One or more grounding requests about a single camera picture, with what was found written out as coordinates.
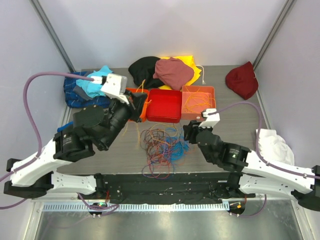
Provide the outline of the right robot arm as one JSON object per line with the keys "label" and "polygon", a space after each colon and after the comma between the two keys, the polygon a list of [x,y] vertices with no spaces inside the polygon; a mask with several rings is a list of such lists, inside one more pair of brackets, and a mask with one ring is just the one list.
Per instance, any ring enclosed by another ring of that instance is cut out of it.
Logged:
{"label": "right robot arm", "polygon": [[212,130],[192,120],[183,126],[184,140],[196,144],[208,163],[232,173],[233,180],[225,186],[230,197],[236,198],[242,193],[274,195],[296,200],[311,211],[320,210],[319,165],[305,168],[262,160],[258,152],[224,142]]}

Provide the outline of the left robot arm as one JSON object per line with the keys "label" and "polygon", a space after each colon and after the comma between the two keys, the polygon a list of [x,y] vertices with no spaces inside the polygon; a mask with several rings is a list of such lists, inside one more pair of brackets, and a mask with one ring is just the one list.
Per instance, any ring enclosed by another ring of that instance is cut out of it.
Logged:
{"label": "left robot arm", "polygon": [[108,190],[100,173],[67,175],[57,168],[92,157],[94,149],[108,151],[128,121],[141,122],[148,95],[125,91],[128,102],[112,99],[108,109],[90,105],[73,114],[73,124],[57,132],[40,154],[7,161],[9,181],[4,183],[6,195],[36,199],[48,193],[79,193],[102,199]]}

